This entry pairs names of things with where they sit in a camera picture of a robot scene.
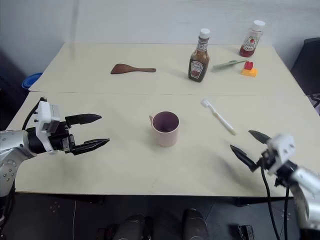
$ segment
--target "wooden spatula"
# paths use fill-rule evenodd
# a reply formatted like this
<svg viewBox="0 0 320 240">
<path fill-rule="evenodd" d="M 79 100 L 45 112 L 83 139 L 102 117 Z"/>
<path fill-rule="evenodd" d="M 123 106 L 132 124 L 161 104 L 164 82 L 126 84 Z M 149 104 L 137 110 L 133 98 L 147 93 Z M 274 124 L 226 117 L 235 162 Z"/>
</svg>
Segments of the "wooden spatula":
<svg viewBox="0 0 320 240">
<path fill-rule="evenodd" d="M 133 66 L 129 66 L 127 64 L 116 64 L 111 70 L 111 74 L 125 74 L 129 72 L 148 72 L 154 73 L 156 71 L 155 68 L 137 68 Z"/>
</svg>

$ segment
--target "robotic arm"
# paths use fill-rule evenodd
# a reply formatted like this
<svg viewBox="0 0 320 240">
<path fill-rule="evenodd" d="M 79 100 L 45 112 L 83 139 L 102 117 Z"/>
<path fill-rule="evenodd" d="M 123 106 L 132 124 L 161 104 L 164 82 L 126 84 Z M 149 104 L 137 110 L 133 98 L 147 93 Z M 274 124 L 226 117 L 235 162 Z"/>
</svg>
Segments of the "robotic arm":
<svg viewBox="0 0 320 240">
<path fill-rule="evenodd" d="M 74 136 L 69 133 L 72 125 L 94 122 L 101 118 L 99 115 L 66 116 L 65 121 L 60 121 L 58 106 L 50 104 L 44 98 L 40 99 L 28 117 L 30 118 L 32 114 L 36 115 L 35 127 L 0 132 L 0 230 L 6 222 L 9 198 L 15 190 L 14 182 L 18 168 L 24 160 L 45 152 L 50 155 L 58 151 L 73 155 L 83 154 L 102 147 L 110 140 L 94 139 L 76 145 Z"/>
<path fill-rule="evenodd" d="M 249 131 L 267 145 L 262 157 L 254 163 L 241 149 L 230 145 L 234 154 L 254 172 L 263 167 L 268 175 L 276 175 L 275 186 L 289 187 L 293 194 L 301 232 L 320 234 L 320 176 L 289 160 L 296 152 L 294 138 L 280 134 L 274 138 L 258 131 Z"/>
</svg>

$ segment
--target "white table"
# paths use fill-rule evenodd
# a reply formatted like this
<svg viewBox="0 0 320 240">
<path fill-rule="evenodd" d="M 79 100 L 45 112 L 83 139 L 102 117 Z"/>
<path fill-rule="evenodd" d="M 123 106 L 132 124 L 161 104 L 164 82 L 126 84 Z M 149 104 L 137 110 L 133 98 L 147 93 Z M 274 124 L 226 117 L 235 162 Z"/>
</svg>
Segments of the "white table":
<svg viewBox="0 0 320 240">
<path fill-rule="evenodd" d="M 292 134 L 297 147 L 292 161 L 320 172 L 320 118 L 303 95 L 208 96 L 236 129 L 237 136 L 232 136 L 201 106 L 202 94 L 31 92 L 8 129 L 21 129 L 42 96 L 59 105 L 62 116 L 102 116 L 96 122 L 72 126 L 77 144 L 94 138 L 111 140 L 77 156 L 59 152 L 25 161 L 16 178 L 19 192 L 264 197 L 260 171 L 251 173 L 229 147 L 238 146 L 258 160 L 266 146 L 248 130 L 271 137 Z M 157 146 L 151 134 L 148 116 L 162 110 L 177 113 L 181 120 L 178 142 L 170 148 Z M 284 196 L 283 187 L 273 187 L 275 177 L 267 179 L 272 196 Z"/>
<path fill-rule="evenodd" d="M 209 45 L 209 68 L 201 83 L 188 79 L 188 64 L 196 45 L 66 43 L 31 91 L 53 93 L 282 95 L 303 91 L 271 46 L 259 45 L 250 58 L 257 77 L 240 74 L 244 63 L 211 72 L 212 66 L 239 60 L 240 46 Z M 115 64 L 156 68 L 155 73 L 111 75 Z"/>
</svg>

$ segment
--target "bottle label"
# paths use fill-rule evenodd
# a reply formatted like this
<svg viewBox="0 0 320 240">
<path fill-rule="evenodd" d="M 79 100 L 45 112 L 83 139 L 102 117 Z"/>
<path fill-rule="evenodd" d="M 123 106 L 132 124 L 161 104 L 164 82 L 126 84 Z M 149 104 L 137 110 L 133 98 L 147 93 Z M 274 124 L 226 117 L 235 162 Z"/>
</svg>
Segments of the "bottle label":
<svg viewBox="0 0 320 240">
<path fill-rule="evenodd" d="M 198 45 L 196 46 L 196 49 L 200 52 L 207 51 L 208 48 L 208 41 L 198 41 Z"/>
<path fill-rule="evenodd" d="M 259 38 L 256 36 L 249 36 L 248 39 L 243 44 L 243 49 L 251 52 L 255 50 L 257 44 L 258 44 Z"/>
<path fill-rule="evenodd" d="M 199 61 L 191 62 L 191 77 L 198 79 L 202 70 L 204 69 L 204 65 Z"/>
</svg>

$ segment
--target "white wall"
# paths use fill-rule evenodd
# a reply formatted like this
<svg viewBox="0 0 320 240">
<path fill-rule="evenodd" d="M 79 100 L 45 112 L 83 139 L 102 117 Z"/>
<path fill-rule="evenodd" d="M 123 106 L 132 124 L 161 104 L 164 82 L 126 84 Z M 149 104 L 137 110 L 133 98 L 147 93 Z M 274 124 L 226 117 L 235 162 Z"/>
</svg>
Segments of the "white wall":
<svg viewBox="0 0 320 240">
<path fill-rule="evenodd" d="M 200 28 L 211 44 L 240 45 L 255 19 L 260 44 L 272 44 L 290 68 L 307 38 L 320 37 L 319 0 L 0 0 L 0 43 L 26 73 L 43 71 L 63 42 L 191 43 Z"/>
</svg>

